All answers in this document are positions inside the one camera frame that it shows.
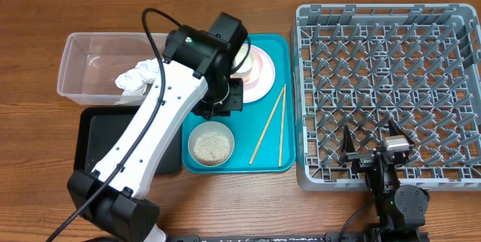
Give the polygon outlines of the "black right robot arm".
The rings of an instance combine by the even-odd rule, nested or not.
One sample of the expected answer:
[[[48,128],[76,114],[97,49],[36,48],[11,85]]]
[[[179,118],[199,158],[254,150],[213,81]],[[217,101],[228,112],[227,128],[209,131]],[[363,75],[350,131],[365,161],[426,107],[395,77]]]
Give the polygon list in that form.
[[[403,185],[396,168],[409,162],[414,141],[396,122],[388,121],[389,136],[369,154],[358,154],[348,126],[343,127],[341,161],[350,163],[354,174],[363,174],[372,200],[358,209],[338,233],[339,241],[428,241],[428,234],[419,228],[425,224],[430,195],[414,185]],[[377,221],[363,231],[346,233],[350,223],[364,211],[375,206]]]

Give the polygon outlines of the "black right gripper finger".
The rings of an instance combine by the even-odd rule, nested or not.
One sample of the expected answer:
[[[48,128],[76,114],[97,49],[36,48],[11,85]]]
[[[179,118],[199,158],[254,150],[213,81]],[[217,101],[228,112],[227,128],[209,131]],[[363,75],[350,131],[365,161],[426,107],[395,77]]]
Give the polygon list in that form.
[[[343,140],[341,142],[341,152],[343,154],[355,153],[355,147],[352,141],[352,133],[348,125],[343,126]]]
[[[398,126],[398,124],[393,119],[390,119],[388,121],[388,128],[389,128],[389,136],[390,137],[402,135],[406,139],[408,139],[407,135],[401,130],[401,128]]]

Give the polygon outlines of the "white bowl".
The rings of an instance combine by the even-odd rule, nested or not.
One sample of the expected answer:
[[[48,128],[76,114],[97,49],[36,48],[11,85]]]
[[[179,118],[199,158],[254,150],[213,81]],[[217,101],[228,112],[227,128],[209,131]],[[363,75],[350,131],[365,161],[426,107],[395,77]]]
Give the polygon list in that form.
[[[187,148],[193,160],[201,166],[213,168],[226,163],[234,151],[234,135],[224,124],[209,121],[191,132]]]

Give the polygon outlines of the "white napkin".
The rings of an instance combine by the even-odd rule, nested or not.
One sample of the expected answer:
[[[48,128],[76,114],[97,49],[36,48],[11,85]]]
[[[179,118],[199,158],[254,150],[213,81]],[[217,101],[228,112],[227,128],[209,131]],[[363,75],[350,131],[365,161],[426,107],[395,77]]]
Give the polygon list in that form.
[[[158,60],[146,59],[138,62],[134,68],[120,74],[115,79],[115,84],[123,91],[123,95],[143,95],[147,91],[147,87],[155,82],[158,73]]]

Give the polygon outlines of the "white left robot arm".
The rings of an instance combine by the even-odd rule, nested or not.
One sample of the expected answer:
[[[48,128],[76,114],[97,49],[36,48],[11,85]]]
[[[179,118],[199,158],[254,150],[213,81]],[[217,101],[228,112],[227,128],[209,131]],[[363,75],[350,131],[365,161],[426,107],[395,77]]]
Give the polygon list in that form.
[[[189,113],[228,116],[243,108],[243,81],[232,78],[234,58],[249,41],[236,17],[221,13],[207,30],[179,24],[159,50],[144,30],[159,65],[147,97],[119,140],[91,171],[76,170],[68,191],[76,210],[49,236],[82,217],[120,241],[165,241],[160,209],[146,199],[154,174]]]

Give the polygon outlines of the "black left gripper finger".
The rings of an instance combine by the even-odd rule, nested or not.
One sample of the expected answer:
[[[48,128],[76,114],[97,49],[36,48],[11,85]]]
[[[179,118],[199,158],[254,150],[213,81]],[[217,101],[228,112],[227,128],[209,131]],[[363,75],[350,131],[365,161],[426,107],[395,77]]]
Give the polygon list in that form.
[[[225,102],[228,111],[242,111],[244,99],[244,82],[241,78],[232,78],[228,81],[229,92]]]
[[[202,116],[204,118],[211,118],[213,116],[230,116],[230,110],[227,110],[222,105],[209,105],[204,102],[197,103],[191,112],[196,116]]]

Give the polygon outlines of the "white rice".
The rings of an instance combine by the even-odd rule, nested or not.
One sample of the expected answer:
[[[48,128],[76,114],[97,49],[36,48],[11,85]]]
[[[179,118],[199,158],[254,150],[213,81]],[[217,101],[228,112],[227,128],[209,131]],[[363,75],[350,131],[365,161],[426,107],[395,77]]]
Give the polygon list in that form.
[[[230,154],[229,139],[217,132],[206,132],[195,141],[193,155],[200,164],[220,165]]]

